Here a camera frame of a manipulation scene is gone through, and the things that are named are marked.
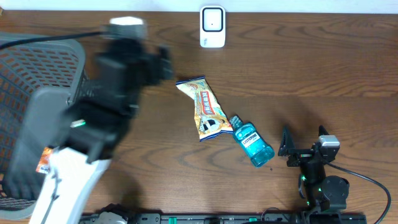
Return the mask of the blue mouthwash bottle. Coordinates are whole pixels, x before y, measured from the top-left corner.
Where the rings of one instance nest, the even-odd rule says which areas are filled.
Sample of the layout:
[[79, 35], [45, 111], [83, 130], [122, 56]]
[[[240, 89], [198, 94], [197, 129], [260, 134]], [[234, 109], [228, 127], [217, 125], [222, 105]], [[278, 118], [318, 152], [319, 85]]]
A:
[[258, 133], [255, 125], [244, 123], [238, 115], [229, 119], [234, 140], [242, 147], [254, 167], [261, 167], [275, 156], [271, 145]]

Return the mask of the yellow snack bag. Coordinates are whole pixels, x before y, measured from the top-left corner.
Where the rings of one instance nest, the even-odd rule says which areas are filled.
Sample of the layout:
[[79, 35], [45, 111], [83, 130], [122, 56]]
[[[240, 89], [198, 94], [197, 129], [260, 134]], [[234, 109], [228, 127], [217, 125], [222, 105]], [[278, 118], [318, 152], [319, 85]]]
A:
[[221, 133], [233, 133], [232, 125], [205, 76], [178, 81], [175, 85], [194, 101], [194, 120], [200, 141], [213, 139]]

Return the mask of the small orange snack packet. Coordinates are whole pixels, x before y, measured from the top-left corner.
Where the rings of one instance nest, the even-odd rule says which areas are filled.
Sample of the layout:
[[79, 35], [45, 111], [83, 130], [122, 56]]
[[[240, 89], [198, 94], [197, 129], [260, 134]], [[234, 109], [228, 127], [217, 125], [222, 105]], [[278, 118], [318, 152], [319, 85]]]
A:
[[45, 147], [40, 157], [39, 163], [36, 167], [36, 172], [41, 174], [48, 174], [50, 169], [50, 156], [53, 153], [53, 148]]

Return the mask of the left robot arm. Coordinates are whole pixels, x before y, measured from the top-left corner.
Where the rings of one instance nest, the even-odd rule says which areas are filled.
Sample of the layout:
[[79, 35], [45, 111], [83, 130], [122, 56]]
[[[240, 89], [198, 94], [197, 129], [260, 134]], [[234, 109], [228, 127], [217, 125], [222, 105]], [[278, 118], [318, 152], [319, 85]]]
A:
[[95, 57], [98, 75], [61, 113], [31, 223], [78, 223], [96, 183], [108, 169], [116, 146], [129, 131], [145, 86], [172, 79], [170, 51], [145, 50], [140, 39], [118, 39]]

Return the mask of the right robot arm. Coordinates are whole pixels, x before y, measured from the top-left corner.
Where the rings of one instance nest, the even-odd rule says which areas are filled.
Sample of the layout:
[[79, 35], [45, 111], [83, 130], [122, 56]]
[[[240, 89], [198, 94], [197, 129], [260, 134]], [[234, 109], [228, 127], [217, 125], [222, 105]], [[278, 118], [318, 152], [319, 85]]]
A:
[[283, 129], [278, 155], [287, 158], [287, 166], [300, 168], [298, 191], [308, 204], [308, 209], [297, 215], [297, 221], [323, 223], [330, 218], [332, 223], [342, 222], [349, 182], [325, 172], [325, 165], [335, 160], [339, 149], [339, 140], [323, 126], [319, 126], [318, 139], [309, 149], [297, 149], [289, 129]]

